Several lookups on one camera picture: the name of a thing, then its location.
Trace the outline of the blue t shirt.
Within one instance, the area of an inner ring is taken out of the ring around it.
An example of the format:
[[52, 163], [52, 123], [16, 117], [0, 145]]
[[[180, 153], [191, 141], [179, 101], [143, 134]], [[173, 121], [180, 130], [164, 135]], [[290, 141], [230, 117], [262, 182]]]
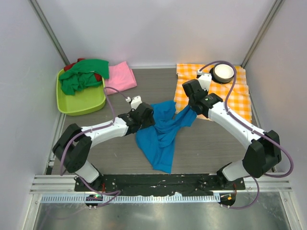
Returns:
[[136, 143], [154, 170], [170, 174], [175, 153], [176, 135], [190, 127], [197, 114], [186, 106], [176, 114], [176, 103], [165, 101], [152, 104], [155, 125], [139, 130]]

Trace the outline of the orange checkered cloth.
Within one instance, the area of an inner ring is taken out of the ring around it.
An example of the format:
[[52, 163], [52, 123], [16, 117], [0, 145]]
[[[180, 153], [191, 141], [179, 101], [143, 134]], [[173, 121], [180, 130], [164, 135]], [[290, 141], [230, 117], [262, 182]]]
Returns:
[[[203, 65], [201, 64], [177, 64], [177, 86], [174, 97], [177, 114], [188, 105], [188, 97], [185, 95], [182, 84], [196, 78], [197, 70], [199, 70], [201, 67], [203, 67]], [[252, 110], [249, 88], [246, 79], [246, 71], [240, 66], [235, 66], [235, 68], [236, 83], [230, 94], [230, 97], [228, 98], [227, 105], [242, 118], [244, 118], [248, 122], [251, 122]], [[231, 86], [232, 82], [226, 84], [219, 84], [212, 81], [209, 93], [215, 93], [222, 99], [226, 99], [226, 96]]]

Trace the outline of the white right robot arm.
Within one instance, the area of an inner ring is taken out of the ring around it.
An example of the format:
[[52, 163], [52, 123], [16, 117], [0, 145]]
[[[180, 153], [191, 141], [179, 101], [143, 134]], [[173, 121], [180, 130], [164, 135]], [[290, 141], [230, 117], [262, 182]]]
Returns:
[[246, 150], [242, 160], [231, 162], [217, 171], [216, 182], [220, 188], [228, 189], [235, 180], [246, 176], [260, 178], [282, 160], [281, 150], [266, 139], [279, 144], [279, 135], [275, 131], [265, 132], [239, 115], [232, 117], [231, 110], [225, 109], [222, 98], [208, 93], [200, 79], [189, 80], [182, 86], [189, 99], [189, 107], [197, 115], [204, 115], [222, 126]]

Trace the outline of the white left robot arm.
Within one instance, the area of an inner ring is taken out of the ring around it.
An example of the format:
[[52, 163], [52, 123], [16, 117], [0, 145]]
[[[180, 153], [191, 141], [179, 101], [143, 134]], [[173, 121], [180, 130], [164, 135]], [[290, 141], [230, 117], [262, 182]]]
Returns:
[[142, 102], [128, 113], [120, 114], [113, 120], [95, 126], [80, 127], [69, 125], [52, 148], [62, 167], [79, 178], [77, 183], [91, 191], [102, 188], [103, 175], [87, 158], [90, 149], [113, 138], [124, 137], [153, 126], [154, 109]]

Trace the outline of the black white bowl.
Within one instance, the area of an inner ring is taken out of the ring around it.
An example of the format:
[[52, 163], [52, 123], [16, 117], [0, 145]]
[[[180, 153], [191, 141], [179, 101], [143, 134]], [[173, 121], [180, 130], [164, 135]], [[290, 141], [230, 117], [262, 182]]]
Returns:
[[230, 65], [225, 61], [217, 61], [210, 69], [209, 73], [211, 74], [214, 82], [226, 84], [230, 83], [234, 79], [236, 69], [233, 65]]

